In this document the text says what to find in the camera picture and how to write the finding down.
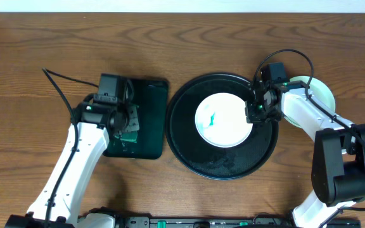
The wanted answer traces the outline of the green sponge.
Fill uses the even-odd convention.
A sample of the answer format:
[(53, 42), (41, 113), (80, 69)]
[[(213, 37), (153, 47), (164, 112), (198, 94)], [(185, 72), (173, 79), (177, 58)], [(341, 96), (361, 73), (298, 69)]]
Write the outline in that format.
[(123, 132), (121, 134), (115, 135), (115, 138), (119, 139), (122, 142), (137, 143), (138, 133), (136, 131), (135, 132)]

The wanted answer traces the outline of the pink plate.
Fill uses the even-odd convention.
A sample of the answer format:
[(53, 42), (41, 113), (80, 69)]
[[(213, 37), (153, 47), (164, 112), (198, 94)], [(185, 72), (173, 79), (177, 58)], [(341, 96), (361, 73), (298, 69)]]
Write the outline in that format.
[(212, 94), (198, 105), (195, 127), (207, 143), (218, 148), (243, 143), (253, 129), (247, 122), (244, 100), (226, 92)]

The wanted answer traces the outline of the mint green plate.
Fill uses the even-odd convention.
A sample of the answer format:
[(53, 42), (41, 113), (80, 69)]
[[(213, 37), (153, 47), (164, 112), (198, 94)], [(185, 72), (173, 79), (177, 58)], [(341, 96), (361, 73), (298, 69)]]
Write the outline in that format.
[[(290, 79), (290, 82), (302, 81), (302, 82), (307, 83), (308, 80), (309, 80), (309, 76), (296, 76), (296, 77), (292, 77)], [(318, 80), (316, 78), (313, 78), (311, 80), (309, 89), (312, 90), (316, 99), (320, 100), (331, 111), (335, 112), (335, 109), (336, 109), (335, 98), (334, 98), (332, 91), (326, 84), (324, 84), (323, 82), (321, 82), (320, 80)], [(299, 126), (299, 124), (296, 121), (294, 121), (292, 118), (285, 116), (285, 119), (288, 122), (290, 122), (292, 125), (294, 125), (298, 128), (301, 128), (301, 126)]]

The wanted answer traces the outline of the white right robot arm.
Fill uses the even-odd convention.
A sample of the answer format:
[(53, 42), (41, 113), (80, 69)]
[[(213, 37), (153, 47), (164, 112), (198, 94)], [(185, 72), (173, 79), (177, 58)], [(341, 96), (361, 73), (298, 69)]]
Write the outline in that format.
[(246, 101), (247, 122), (290, 117), (314, 141), (312, 192), (295, 207), (296, 227), (326, 227), (345, 210), (365, 211), (365, 124), (331, 111), (302, 82), (255, 82)]

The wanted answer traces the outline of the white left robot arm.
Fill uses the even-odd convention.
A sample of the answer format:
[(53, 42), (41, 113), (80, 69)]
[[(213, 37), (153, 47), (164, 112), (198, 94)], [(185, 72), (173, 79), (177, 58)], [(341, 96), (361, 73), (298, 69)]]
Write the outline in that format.
[(113, 136), (139, 130), (137, 105), (83, 101), (70, 111), (72, 124), (46, 185), (24, 216), (11, 215), (7, 228), (116, 227), (106, 208), (80, 218), (80, 204), (93, 170)]

